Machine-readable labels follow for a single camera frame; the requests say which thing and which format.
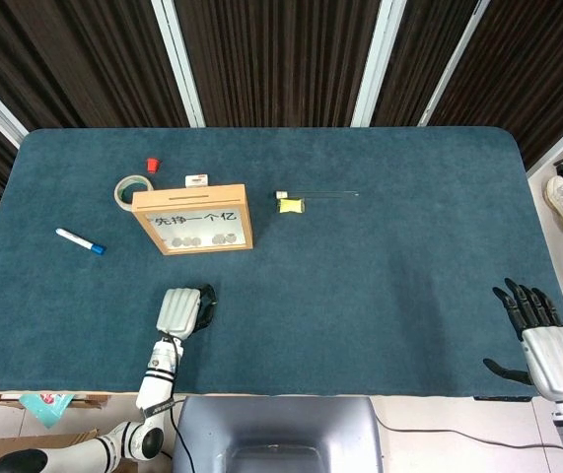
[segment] blue felt surface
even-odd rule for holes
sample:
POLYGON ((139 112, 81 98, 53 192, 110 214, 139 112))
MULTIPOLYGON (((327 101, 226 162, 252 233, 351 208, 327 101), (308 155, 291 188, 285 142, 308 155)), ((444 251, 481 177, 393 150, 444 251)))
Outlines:
POLYGON ((563 303, 518 148, 494 128, 41 130, 0 207, 0 390, 137 390, 166 289, 215 286, 177 390, 533 394, 505 277, 563 303), (246 184, 255 249, 163 256, 112 190, 246 184), (359 190, 275 213, 273 191, 359 190), (97 256, 55 234, 107 247, 97 256))

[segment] small yellow block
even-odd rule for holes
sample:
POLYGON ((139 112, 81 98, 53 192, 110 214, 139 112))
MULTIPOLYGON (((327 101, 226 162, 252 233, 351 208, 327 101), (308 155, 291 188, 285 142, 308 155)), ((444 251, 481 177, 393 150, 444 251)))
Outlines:
POLYGON ((302 214, 305 212, 305 202, 303 199, 279 199, 277 206, 280 214, 285 214, 286 212, 302 214))

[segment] small red object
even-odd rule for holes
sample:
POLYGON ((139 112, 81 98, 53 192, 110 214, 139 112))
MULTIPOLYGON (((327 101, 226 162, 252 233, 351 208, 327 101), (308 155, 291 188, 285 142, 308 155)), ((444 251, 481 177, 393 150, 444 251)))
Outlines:
POLYGON ((154 174, 157 170, 159 170, 159 163, 160 161, 156 158, 148 158, 147 159, 147 172, 150 174, 154 174))

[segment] blue marker cap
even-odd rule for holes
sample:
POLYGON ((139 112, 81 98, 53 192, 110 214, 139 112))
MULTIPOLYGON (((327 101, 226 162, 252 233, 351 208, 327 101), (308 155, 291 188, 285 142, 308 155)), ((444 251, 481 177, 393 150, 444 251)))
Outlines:
POLYGON ((106 249, 103 246, 99 246, 98 244, 93 244, 93 246, 91 246, 91 251, 96 254, 104 254, 104 251, 106 251, 106 249))

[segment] robotic arm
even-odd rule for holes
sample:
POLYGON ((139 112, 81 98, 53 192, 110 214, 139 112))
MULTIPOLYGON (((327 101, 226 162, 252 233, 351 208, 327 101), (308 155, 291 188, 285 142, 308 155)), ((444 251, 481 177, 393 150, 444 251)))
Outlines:
POLYGON ((150 460, 163 446, 166 419, 174 406, 174 385, 182 357, 181 340, 213 319, 217 299, 209 285, 171 289, 163 299, 156 342, 136 399, 145 421, 123 422, 105 436, 66 448, 28 449, 0 458, 0 473, 95 473, 113 471, 121 458, 150 460))
POLYGON ((493 291, 502 301, 523 346, 528 372, 506 370, 490 359, 483 363, 505 379, 534 385, 542 397, 555 403, 552 420, 563 444, 563 324, 545 293, 510 279, 505 283, 513 297, 499 288, 493 291))

